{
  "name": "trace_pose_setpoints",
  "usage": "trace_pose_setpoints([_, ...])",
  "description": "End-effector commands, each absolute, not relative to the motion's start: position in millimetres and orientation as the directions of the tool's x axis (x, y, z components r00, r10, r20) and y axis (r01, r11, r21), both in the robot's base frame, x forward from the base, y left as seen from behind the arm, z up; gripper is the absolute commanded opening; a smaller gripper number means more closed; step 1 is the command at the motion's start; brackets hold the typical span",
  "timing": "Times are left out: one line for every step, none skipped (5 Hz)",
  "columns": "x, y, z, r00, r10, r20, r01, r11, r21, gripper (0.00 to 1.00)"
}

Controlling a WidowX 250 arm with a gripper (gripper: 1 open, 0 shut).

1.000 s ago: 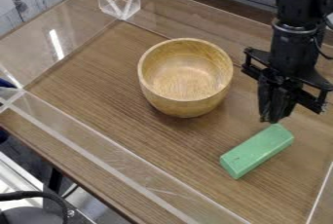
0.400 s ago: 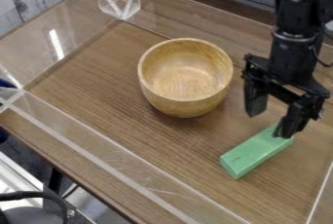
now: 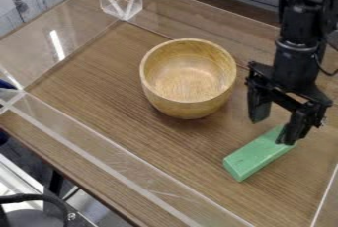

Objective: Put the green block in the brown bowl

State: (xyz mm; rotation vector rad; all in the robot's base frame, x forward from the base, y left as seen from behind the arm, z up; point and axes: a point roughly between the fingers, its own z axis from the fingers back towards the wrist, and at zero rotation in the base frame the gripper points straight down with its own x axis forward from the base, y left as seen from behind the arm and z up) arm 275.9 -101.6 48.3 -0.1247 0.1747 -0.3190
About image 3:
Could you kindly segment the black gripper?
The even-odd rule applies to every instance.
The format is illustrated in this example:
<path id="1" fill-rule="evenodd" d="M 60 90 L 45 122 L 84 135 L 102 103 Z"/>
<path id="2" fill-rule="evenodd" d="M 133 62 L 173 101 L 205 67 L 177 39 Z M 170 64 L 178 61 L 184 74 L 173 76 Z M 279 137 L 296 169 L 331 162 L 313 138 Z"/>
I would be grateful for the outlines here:
<path id="1" fill-rule="evenodd" d="M 269 116 L 272 104 L 291 113 L 276 144 L 292 145 L 304 138 L 311 127 L 320 125 L 332 106 L 331 99 L 315 84 L 325 45 L 324 39 L 312 44 L 295 44 L 279 39 L 273 64 L 248 63 L 245 85 L 251 122 L 257 123 Z"/>

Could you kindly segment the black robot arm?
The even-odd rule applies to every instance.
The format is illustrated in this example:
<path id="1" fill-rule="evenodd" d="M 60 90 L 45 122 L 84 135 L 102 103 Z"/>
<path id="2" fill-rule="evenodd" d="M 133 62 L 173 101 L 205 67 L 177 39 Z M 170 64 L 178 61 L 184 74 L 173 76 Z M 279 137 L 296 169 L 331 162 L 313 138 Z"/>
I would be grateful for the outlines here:
<path id="1" fill-rule="evenodd" d="M 320 125 L 332 106 L 315 81 L 324 72 L 328 35 L 338 30 L 338 0 L 279 0 L 279 22 L 273 63 L 248 63 L 247 103 L 251 122 L 269 116 L 272 105 L 289 111 L 276 143 L 291 145 Z"/>

